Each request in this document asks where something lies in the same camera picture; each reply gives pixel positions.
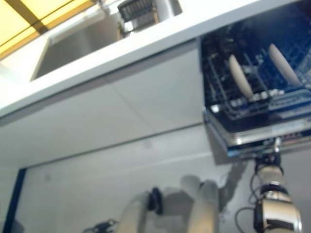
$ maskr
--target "dishwasher rack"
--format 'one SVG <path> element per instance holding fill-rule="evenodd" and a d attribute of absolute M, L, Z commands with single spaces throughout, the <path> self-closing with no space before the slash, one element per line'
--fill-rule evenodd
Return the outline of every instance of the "dishwasher rack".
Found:
<path fill-rule="evenodd" d="M 255 17 L 201 38 L 206 107 L 214 114 L 223 112 L 230 120 L 236 120 L 262 114 L 286 119 L 311 113 L 311 25 L 296 11 L 295 6 L 289 6 L 287 15 L 282 16 L 283 26 L 275 32 L 278 21 L 269 22 L 270 37 L 257 33 L 265 25 Z M 267 52 L 272 43 L 294 69 L 302 86 L 287 83 L 275 68 Z M 228 58 L 232 54 L 253 90 L 249 99 L 242 95 L 230 74 Z"/>

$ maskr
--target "white plate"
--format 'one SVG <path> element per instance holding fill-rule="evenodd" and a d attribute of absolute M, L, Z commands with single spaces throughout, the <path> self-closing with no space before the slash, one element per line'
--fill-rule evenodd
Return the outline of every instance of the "white plate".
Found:
<path fill-rule="evenodd" d="M 247 98 L 251 98 L 253 96 L 253 91 L 251 86 L 249 85 L 243 70 L 234 55 L 229 57 L 229 68 L 232 77 L 234 78 L 235 83 L 237 84 L 240 91 Z"/>
<path fill-rule="evenodd" d="M 301 86 L 300 80 L 297 78 L 297 75 L 295 74 L 294 70 L 292 69 L 291 65 L 288 63 L 288 61 L 285 59 L 283 54 L 278 50 L 278 48 L 271 44 L 269 46 L 269 57 L 278 69 L 278 71 L 281 73 L 281 75 L 284 77 L 286 81 L 293 85 Z"/>

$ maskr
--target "floor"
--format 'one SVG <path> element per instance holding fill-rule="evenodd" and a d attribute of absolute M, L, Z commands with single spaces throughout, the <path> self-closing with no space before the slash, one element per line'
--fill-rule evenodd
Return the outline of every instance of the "floor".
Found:
<path fill-rule="evenodd" d="M 119 219 L 135 195 L 157 186 L 164 215 L 149 213 L 146 232 L 185 233 L 192 199 L 180 181 L 195 175 L 217 182 L 222 194 L 220 232 L 237 233 L 233 216 L 249 206 L 254 163 L 229 160 L 216 144 L 199 125 L 28 169 L 16 220 L 25 233 L 78 233 L 108 218 Z M 304 232 L 311 232 L 309 148 L 282 158 Z M 242 212 L 239 222 L 245 232 L 254 232 L 250 212 Z"/>

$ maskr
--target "dish rack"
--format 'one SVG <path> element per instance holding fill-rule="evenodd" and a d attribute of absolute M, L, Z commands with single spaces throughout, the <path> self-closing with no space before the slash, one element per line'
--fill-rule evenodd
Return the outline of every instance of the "dish rack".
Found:
<path fill-rule="evenodd" d="M 122 17 L 119 31 L 122 37 L 159 23 L 155 0 L 127 0 L 118 6 Z"/>
<path fill-rule="evenodd" d="M 294 5 L 285 13 L 281 20 L 267 25 L 261 20 L 263 16 L 254 17 L 201 38 L 205 101 L 213 114 L 222 112 L 230 120 L 237 120 L 260 115 L 288 119 L 311 113 L 310 19 Z M 269 36 L 260 33 L 262 28 L 269 31 Z M 289 84 L 274 66 L 267 52 L 272 43 L 302 86 Z M 251 98 L 243 96 L 230 73 L 228 58 L 232 54 L 253 90 Z"/>

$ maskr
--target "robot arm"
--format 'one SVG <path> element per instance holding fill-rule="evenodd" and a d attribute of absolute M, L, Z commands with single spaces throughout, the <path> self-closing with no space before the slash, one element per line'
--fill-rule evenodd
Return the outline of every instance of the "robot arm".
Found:
<path fill-rule="evenodd" d="M 187 233 L 218 233 L 218 210 L 217 184 L 206 181 L 194 197 Z"/>
<path fill-rule="evenodd" d="M 163 214 L 162 195 L 158 188 L 136 196 L 125 208 L 116 233 L 144 233 L 148 211 Z"/>
<path fill-rule="evenodd" d="M 274 152 L 256 159 L 260 198 L 254 209 L 254 229 L 258 233 L 302 233 L 300 213 L 286 189 L 280 144 L 276 138 Z"/>

